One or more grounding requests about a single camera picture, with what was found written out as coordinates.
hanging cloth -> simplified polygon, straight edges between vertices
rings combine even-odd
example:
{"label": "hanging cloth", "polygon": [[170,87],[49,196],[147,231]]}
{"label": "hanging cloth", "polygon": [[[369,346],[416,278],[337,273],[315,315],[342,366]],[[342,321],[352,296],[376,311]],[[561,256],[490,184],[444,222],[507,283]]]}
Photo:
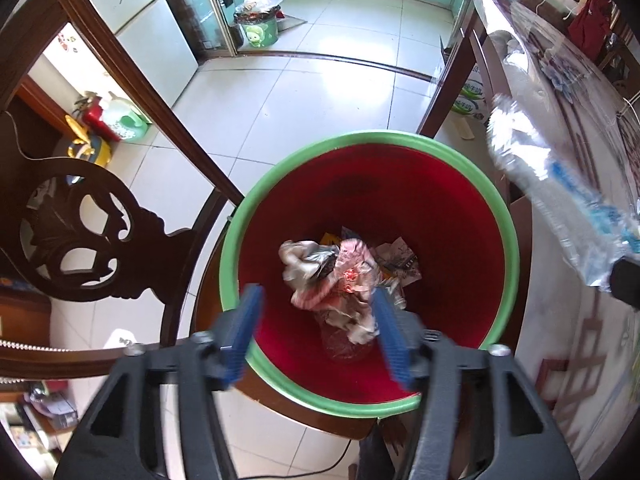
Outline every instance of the hanging cloth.
{"label": "hanging cloth", "polygon": [[569,25],[569,39],[593,62],[611,32],[611,6],[611,0],[587,0]]}

refrigerator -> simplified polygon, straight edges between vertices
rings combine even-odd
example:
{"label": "refrigerator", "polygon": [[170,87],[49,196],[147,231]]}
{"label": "refrigerator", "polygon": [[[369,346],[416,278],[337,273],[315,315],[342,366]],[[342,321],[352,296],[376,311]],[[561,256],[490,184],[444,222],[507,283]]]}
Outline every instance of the refrigerator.
{"label": "refrigerator", "polygon": [[91,2],[151,86],[172,106],[198,63],[166,0]]}

wooden chair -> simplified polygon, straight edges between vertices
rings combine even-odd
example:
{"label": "wooden chair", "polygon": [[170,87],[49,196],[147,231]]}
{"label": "wooden chair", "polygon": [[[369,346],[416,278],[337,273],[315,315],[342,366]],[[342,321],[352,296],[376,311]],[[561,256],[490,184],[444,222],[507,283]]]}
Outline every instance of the wooden chair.
{"label": "wooden chair", "polygon": [[[20,152],[19,132],[15,132],[0,139],[0,249],[25,279],[44,294],[61,300],[138,298],[151,288],[164,303],[164,313],[159,342],[148,347],[174,345],[178,343],[184,298],[207,236],[225,204],[238,206],[244,197],[151,87],[89,0],[27,0],[9,18],[17,2],[0,0],[0,24],[4,24],[0,30],[1,131],[14,130],[12,118],[5,110],[20,82],[56,34],[71,22],[120,87],[214,189],[193,226],[165,234],[162,219],[140,207],[130,190],[108,170],[71,158],[29,159]],[[81,176],[82,180],[68,186],[67,175]],[[27,208],[35,189],[48,180],[55,181],[55,192],[44,197],[36,210]],[[80,218],[79,207],[87,196],[107,215],[101,233],[90,231]],[[28,240],[33,252],[24,247],[28,231],[33,232]],[[192,331],[208,328],[215,316],[208,303],[219,303],[217,276],[225,233],[226,227],[210,256],[205,272],[207,283],[201,285]],[[89,269],[63,272],[62,258],[75,248],[94,250],[93,265]],[[112,260],[117,262],[114,271],[110,269]],[[109,373],[123,354],[123,348],[92,351],[0,348],[0,377],[46,380],[102,376]],[[374,422],[313,412],[278,394],[250,368],[238,389],[285,416],[341,436],[363,438]],[[0,431],[0,470],[24,473],[24,464],[15,469],[14,446],[9,443],[11,449],[7,448],[5,437],[4,431]]]}

blue gripper pad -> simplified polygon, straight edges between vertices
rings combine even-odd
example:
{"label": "blue gripper pad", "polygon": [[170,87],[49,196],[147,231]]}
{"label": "blue gripper pad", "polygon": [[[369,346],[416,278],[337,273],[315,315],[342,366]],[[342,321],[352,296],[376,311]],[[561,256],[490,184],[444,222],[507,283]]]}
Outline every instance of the blue gripper pad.
{"label": "blue gripper pad", "polygon": [[258,325],[263,302],[264,289],[260,285],[251,283],[245,286],[240,303],[233,311],[234,316],[230,317],[229,325],[225,327],[220,344],[225,365],[222,379],[225,388],[242,378],[244,358]]}
{"label": "blue gripper pad", "polygon": [[396,316],[396,308],[384,288],[377,287],[373,292],[371,307],[380,330],[378,340],[385,356],[386,368],[401,388],[411,390],[414,382],[411,373],[412,349],[401,330],[400,324],[404,319]]}

trash can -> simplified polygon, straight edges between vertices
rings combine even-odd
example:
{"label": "trash can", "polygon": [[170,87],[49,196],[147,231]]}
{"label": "trash can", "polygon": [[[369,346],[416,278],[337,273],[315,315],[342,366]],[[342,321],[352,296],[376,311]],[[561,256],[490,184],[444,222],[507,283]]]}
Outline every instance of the trash can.
{"label": "trash can", "polygon": [[407,309],[460,345],[498,341],[518,285],[518,244],[494,184],[471,161],[427,137],[390,131],[324,140],[287,157],[236,210],[220,265],[224,310],[248,283],[265,289],[247,355],[273,388],[331,415],[380,417],[417,407],[389,377],[378,348],[357,362],[327,357],[310,312],[290,304],[278,248],[348,226],[370,246],[402,237],[422,279],[404,289]]}
{"label": "trash can", "polygon": [[280,6],[268,12],[243,12],[234,14],[234,21],[238,23],[249,44],[254,48],[270,46],[278,41],[278,22],[276,13]]}

